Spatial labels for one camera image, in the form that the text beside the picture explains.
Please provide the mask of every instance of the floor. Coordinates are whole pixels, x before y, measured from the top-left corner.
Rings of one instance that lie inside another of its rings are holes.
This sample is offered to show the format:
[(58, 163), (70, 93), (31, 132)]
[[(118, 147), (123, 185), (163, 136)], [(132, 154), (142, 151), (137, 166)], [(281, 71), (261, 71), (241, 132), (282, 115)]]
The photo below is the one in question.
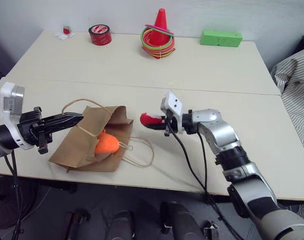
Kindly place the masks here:
[[(42, 186), (33, 209), (41, 205), (22, 223), (20, 240), (63, 240), (62, 229), (66, 212), (84, 208), (91, 213), (89, 222), (81, 225), (80, 240), (104, 240), (109, 222), (122, 210), (134, 212), (137, 240), (173, 240), (171, 232), (161, 234), (159, 207), (162, 201), (184, 205), (199, 226), (206, 220), (219, 226), (220, 240), (234, 239), (212, 208), (202, 202), (200, 194), (98, 184), (79, 183), (77, 192)], [(260, 240), (253, 223), (239, 217), (231, 203), (220, 203), (226, 219), (246, 240)], [(10, 240), (12, 229), (0, 230), (2, 240)]]

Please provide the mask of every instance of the red tape roll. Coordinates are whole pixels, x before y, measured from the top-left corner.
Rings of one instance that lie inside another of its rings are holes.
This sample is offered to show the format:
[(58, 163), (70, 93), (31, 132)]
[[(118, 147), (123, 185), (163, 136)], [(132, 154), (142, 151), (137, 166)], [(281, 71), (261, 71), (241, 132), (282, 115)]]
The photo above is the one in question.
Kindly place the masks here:
[(88, 29), (88, 32), (92, 43), (95, 45), (103, 46), (112, 41), (110, 27), (107, 25), (94, 25)]

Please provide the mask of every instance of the brown paper bag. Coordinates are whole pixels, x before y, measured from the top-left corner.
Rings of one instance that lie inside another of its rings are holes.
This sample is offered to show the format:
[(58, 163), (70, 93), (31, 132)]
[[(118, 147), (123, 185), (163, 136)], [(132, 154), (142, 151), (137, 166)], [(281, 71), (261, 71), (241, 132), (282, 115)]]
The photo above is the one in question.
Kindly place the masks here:
[[(119, 142), (127, 145), (133, 120), (127, 118), (126, 107), (108, 106), (106, 109), (87, 107), (83, 112), (84, 118), (79, 122), (79, 126), (96, 136), (105, 128), (106, 133), (115, 136)], [(118, 151), (108, 156), (106, 154), (95, 155), (94, 151), (99, 142), (96, 136), (74, 126), (49, 161), (69, 170), (114, 172), (126, 149), (120, 147)]]

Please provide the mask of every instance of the striped shirt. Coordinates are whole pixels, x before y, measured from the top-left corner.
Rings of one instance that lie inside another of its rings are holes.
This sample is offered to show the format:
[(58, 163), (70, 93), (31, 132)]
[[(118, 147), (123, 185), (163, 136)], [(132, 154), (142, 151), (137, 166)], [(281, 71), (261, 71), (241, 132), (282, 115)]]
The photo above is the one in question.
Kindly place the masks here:
[(304, 50), (275, 65), (271, 76), (304, 146)]

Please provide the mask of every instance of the green foam block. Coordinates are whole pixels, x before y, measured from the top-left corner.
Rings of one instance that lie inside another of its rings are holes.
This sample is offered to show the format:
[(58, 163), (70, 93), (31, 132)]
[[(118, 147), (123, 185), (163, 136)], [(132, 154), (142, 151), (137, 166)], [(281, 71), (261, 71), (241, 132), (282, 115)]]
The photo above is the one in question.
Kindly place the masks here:
[(242, 39), (242, 34), (238, 32), (204, 30), (201, 45), (238, 47)]

